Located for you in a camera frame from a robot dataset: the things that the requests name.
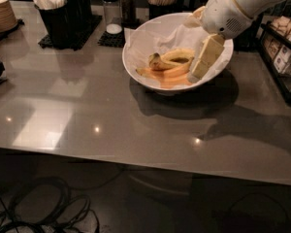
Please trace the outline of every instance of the dark floor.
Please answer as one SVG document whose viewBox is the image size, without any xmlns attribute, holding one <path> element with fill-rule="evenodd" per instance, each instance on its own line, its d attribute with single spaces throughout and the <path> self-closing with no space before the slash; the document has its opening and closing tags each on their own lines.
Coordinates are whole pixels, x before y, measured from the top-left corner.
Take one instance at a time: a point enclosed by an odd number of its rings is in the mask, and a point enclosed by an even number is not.
<svg viewBox="0 0 291 233">
<path fill-rule="evenodd" d="M 0 153 L 0 197 L 0 233 L 291 232 L 291 186 L 68 157 Z"/>
</svg>

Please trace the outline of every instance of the salt shaker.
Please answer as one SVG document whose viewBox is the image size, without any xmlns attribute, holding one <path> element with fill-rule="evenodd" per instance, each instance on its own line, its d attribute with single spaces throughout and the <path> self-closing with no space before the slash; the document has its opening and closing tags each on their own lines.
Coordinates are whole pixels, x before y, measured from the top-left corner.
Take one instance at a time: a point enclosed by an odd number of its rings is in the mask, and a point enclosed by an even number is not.
<svg viewBox="0 0 291 233">
<path fill-rule="evenodd" d="M 122 31 L 119 0 L 103 0 L 106 31 L 118 34 Z"/>
<path fill-rule="evenodd" d="M 136 22 L 136 0 L 119 0 L 121 18 L 124 24 Z"/>
</svg>

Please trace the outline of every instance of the metal rack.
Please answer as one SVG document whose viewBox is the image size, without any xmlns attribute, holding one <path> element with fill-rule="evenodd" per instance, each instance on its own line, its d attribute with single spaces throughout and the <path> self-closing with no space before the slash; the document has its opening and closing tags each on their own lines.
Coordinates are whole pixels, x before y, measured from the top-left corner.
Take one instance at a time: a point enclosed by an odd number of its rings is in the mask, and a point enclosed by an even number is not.
<svg viewBox="0 0 291 233">
<path fill-rule="evenodd" d="M 257 41 L 257 49 L 259 50 L 260 55 L 263 61 L 265 62 L 266 66 L 268 67 L 270 73 L 272 74 L 285 102 L 291 104 L 291 87 L 288 87 L 287 85 L 287 83 L 289 82 L 291 83 L 291 77 L 289 77 L 288 75 L 279 74 L 276 67 L 274 66 L 273 60 L 270 58 L 270 56 L 268 55 L 267 51 L 263 46 L 263 39 L 266 36 L 266 34 L 270 34 L 289 49 L 291 49 L 291 42 L 282 37 L 274 30 L 272 30 L 269 23 L 261 24 L 261 28 L 263 29 L 263 33 L 261 34 L 261 37 Z"/>
</svg>

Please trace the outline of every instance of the counter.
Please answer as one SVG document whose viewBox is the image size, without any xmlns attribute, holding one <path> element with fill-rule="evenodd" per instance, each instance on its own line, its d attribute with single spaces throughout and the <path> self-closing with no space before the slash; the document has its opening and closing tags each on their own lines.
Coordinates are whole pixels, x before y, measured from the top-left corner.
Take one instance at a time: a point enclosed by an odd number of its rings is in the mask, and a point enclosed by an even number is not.
<svg viewBox="0 0 291 233">
<path fill-rule="evenodd" d="M 81 50 L 42 49 L 33 4 L 12 6 L 25 25 L 0 42 L 0 149 L 291 184 L 291 106 L 257 52 L 165 97 L 129 77 L 122 49 L 98 46 L 103 22 Z"/>
</svg>

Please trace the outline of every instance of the bottle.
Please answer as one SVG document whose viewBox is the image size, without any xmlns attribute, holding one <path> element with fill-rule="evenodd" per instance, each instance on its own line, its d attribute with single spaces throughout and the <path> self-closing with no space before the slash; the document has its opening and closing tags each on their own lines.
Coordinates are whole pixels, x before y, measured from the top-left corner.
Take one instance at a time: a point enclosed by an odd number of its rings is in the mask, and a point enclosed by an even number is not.
<svg viewBox="0 0 291 233">
<path fill-rule="evenodd" d="M 122 23 L 136 22 L 136 0 L 119 0 Z"/>
<path fill-rule="evenodd" d="M 122 31 L 119 0 L 103 0 L 106 31 L 118 34 Z"/>
</svg>

